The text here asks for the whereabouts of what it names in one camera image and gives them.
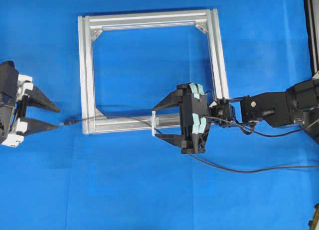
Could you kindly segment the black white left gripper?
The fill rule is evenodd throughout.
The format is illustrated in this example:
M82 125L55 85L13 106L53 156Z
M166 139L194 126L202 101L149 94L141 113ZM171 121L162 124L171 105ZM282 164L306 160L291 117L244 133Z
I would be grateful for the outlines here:
M22 75L15 69L13 61L0 64L0 143L18 147L24 136L58 129L58 125L33 118L14 119L15 105L28 95L27 106L59 113L60 109L36 86L33 78Z

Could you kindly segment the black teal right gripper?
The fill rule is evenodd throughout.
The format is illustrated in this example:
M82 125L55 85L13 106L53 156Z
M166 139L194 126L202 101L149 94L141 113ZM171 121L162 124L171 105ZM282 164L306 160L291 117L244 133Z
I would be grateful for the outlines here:
M155 137L173 146L181 147L182 154L205 153L211 124L206 119L209 108L203 86L195 83L180 84L176 91L169 93L152 110L174 108L178 105L181 135L155 134Z

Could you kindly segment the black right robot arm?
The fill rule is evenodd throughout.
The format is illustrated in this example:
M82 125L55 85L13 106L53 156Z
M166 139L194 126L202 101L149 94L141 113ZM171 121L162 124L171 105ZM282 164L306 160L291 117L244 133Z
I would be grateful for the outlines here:
M309 79L297 83L284 92L266 92L235 99L216 99L207 102L202 85L178 85L153 107L179 108L180 134L156 134L156 137L179 147L182 154L205 153L211 124L239 127L246 135L265 121L272 128L300 126L315 142L319 141L319 82Z

